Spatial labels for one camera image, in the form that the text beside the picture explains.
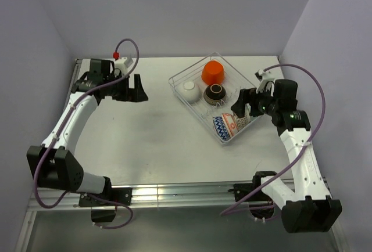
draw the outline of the white bowl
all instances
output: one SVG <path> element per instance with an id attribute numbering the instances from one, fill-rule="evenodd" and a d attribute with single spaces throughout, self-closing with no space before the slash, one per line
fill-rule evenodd
<path id="1" fill-rule="evenodd" d="M 190 104 L 197 102 L 201 94 L 198 85 L 192 81 L 180 84 L 176 90 Z"/>

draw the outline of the patterned cup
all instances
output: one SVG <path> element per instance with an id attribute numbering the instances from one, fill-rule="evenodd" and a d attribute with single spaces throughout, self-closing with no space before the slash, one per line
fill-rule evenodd
<path id="1" fill-rule="evenodd" d="M 227 141 L 230 139 L 230 134 L 228 133 L 228 129 L 226 128 L 222 117 L 213 117 L 213 125 L 214 130 L 222 140 Z"/>
<path id="2" fill-rule="evenodd" d="M 224 113 L 221 115 L 225 126 L 227 127 L 228 133 L 230 137 L 233 137 L 235 134 L 239 132 L 238 125 L 235 122 L 235 119 L 232 114 Z"/>
<path id="3" fill-rule="evenodd" d="M 247 114 L 247 111 L 245 111 L 243 117 L 238 117 L 237 114 L 234 113 L 234 119 L 237 123 L 238 130 L 240 131 L 250 123 L 251 117 Z"/>

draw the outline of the orange cup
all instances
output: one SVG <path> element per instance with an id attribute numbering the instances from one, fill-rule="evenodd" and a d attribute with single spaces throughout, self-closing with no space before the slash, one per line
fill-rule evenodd
<path id="1" fill-rule="evenodd" d="M 223 65 L 216 60 L 208 62 L 202 72 L 202 80 L 207 85 L 221 84 L 225 79 Z"/>

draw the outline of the cable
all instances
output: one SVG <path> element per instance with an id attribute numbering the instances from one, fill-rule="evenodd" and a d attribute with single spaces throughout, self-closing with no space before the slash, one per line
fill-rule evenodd
<path id="1" fill-rule="evenodd" d="M 275 219 L 277 219 L 278 217 L 279 217 L 278 214 L 277 214 L 277 215 L 274 215 L 273 217 L 270 217 L 270 218 L 268 218 L 268 219 L 265 219 L 265 222 L 275 220 Z"/>
<path id="2" fill-rule="evenodd" d="M 132 221 L 134 214 L 133 214 L 133 210 L 129 206 L 127 206 L 125 204 L 117 203 L 115 201 L 104 200 L 104 199 L 101 199 L 101 198 L 99 198 L 99 197 L 97 197 L 93 194 L 87 193 L 87 195 L 90 198 L 95 199 L 97 201 L 101 201 L 103 203 L 112 204 L 113 206 L 125 207 L 126 209 L 128 209 L 128 211 L 130 213 L 130 216 L 129 216 L 128 220 L 126 222 L 122 223 L 121 225 L 118 225 L 118 226 L 103 226 L 103 225 L 94 223 L 95 226 L 100 227 L 101 229 L 119 229 L 119 228 L 122 228 L 122 227 L 128 225 L 130 223 L 130 221 Z"/>
<path id="3" fill-rule="evenodd" d="M 283 67 L 283 66 L 285 66 L 285 67 L 294 67 L 294 68 L 297 68 L 297 69 L 300 69 L 300 70 L 304 71 L 307 75 L 310 76 L 311 79 L 313 79 L 313 81 L 315 82 L 315 84 L 317 85 L 317 87 L 319 89 L 319 92 L 320 92 L 320 95 L 321 95 L 321 116 L 320 116 L 319 122 L 316 125 L 314 131 L 311 133 L 310 137 L 307 139 L 307 142 L 311 142 L 311 140 L 317 134 L 317 132 L 318 132 L 321 124 L 323 123 L 324 115 L 326 113 L 326 106 L 325 106 L 326 105 L 325 104 L 326 103 L 326 97 L 324 96 L 324 91 L 321 88 L 321 85 L 319 84 L 319 82 L 315 78 L 315 76 L 312 73 L 310 73 L 309 71 L 307 71 L 305 68 L 301 67 L 301 66 L 298 66 L 298 65 L 295 65 L 295 64 L 287 64 L 287 63 L 285 63 L 285 64 L 276 64 L 276 65 L 273 65 L 273 66 L 270 66 L 270 67 L 264 69 L 264 71 L 269 71 L 270 69 L 277 68 L 277 67 Z M 278 174 L 276 174 L 275 176 L 273 176 L 272 178 L 270 178 L 268 181 L 266 181 L 263 184 L 261 184 L 255 190 L 253 190 L 252 192 L 250 192 L 249 194 L 247 194 L 246 196 L 244 196 L 241 200 L 237 201 L 235 204 L 229 206 L 227 209 L 225 209 L 224 211 L 222 211 L 220 213 L 220 216 L 226 215 L 229 211 L 233 210 L 234 208 L 236 208 L 241 203 L 247 201 L 250 197 L 252 197 L 258 191 L 261 191 L 265 186 L 267 186 L 268 184 L 272 183 L 277 178 L 279 178 L 280 176 L 282 176 L 283 174 L 285 174 L 287 171 L 289 171 L 301 159 L 301 157 L 303 156 L 306 148 L 307 148 L 307 146 L 305 145 L 301 149 L 301 151 L 299 152 L 298 156 L 295 158 L 295 160 L 291 164 L 289 164 L 288 166 L 286 166 L 283 170 L 281 170 Z"/>
<path id="4" fill-rule="evenodd" d="M 275 84 L 274 84 L 273 81 L 268 81 L 268 82 L 266 82 L 266 84 L 265 84 L 265 86 L 264 86 L 264 88 L 263 88 L 263 91 L 266 91 L 266 87 L 267 87 L 267 85 L 268 85 L 269 83 L 272 83 L 273 86 L 275 86 Z"/>
<path id="5" fill-rule="evenodd" d="M 139 52 L 139 49 L 138 49 L 138 46 L 137 44 L 130 38 L 125 38 L 123 40 L 121 40 L 117 45 L 116 45 L 116 48 L 115 48 L 115 53 L 117 53 L 117 55 L 119 55 L 119 53 L 117 52 L 119 46 L 123 43 L 123 42 L 126 42 L 126 41 L 130 41 L 133 45 L 134 45 L 134 48 L 135 48 L 135 51 L 136 51 L 136 60 L 135 60 L 135 63 L 134 65 L 132 66 L 131 70 L 128 71 L 128 73 L 124 76 L 122 76 L 121 78 L 117 79 L 117 80 L 114 80 L 114 81 L 111 81 L 111 82 L 107 82 L 105 84 L 102 84 L 102 85 L 99 85 L 95 88 L 92 88 L 90 89 L 89 91 L 87 91 L 86 93 L 84 93 L 83 95 L 81 95 L 71 106 L 70 110 L 67 112 L 65 118 L 63 119 L 60 127 L 58 128 L 51 144 L 48 146 L 47 150 L 44 152 L 44 154 L 41 156 L 41 159 L 36 167 L 36 170 L 35 170 L 35 174 L 34 174 L 34 195 L 35 195 L 35 198 L 36 198 L 36 201 L 38 202 L 38 204 L 43 207 L 43 208 L 54 208 L 56 207 L 60 201 L 63 199 L 63 197 L 66 195 L 66 193 L 68 191 L 64 191 L 62 193 L 62 195 L 57 199 L 57 201 L 54 203 L 54 204 L 51 204 L 51 205 L 48 205 L 48 204 L 45 204 L 40 196 L 39 196 L 39 192 L 38 192 L 38 184 L 37 184 L 37 181 L 38 181 L 38 177 L 39 177 L 39 173 L 40 173 L 40 169 L 41 169 L 41 166 L 43 164 L 43 162 L 45 161 L 45 159 L 47 158 L 49 152 L 51 151 L 52 147 L 54 147 L 55 143 L 57 142 L 59 136 L 61 135 L 64 127 L 66 126 L 67 122 L 69 121 L 72 113 L 74 112 L 74 110 L 77 108 L 77 105 L 85 98 L 87 97 L 88 95 L 90 95 L 91 93 L 101 89 L 101 88 L 106 88 L 106 87 L 109 87 L 111 85 L 114 85 L 114 84 L 117 84 L 118 82 L 121 82 L 123 81 L 124 79 L 126 79 L 133 71 L 134 69 L 136 68 L 137 64 L 138 64 L 138 61 L 140 59 L 140 52 Z"/>
<path id="6" fill-rule="evenodd" d="M 271 218 L 274 217 L 274 214 L 276 212 L 276 207 L 273 207 L 267 210 L 250 210 L 249 212 L 254 218 L 258 218 L 261 220 L 268 220 L 268 219 L 271 220 Z"/>
<path id="7" fill-rule="evenodd" d="M 245 207 L 245 208 L 239 208 L 237 210 L 231 210 L 229 211 L 228 213 L 226 213 L 225 215 L 230 215 L 230 214 L 234 214 L 234 213 L 241 213 L 242 211 L 246 211 L 246 210 L 268 210 L 270 208 L 274 208 L 275 206 L 272 205 L 272 206 L 261 206 L 261 207 Z"/>

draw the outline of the red connector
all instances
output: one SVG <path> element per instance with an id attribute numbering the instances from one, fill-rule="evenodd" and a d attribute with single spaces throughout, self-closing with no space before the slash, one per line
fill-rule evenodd
<path id="1" fill-rule="evenodd" d="M 115 60 L 118 60 L 119 59 L 119 53 L 118 52 L 115 52 L 112 54 L 112 57 L 115 59 Z"/>

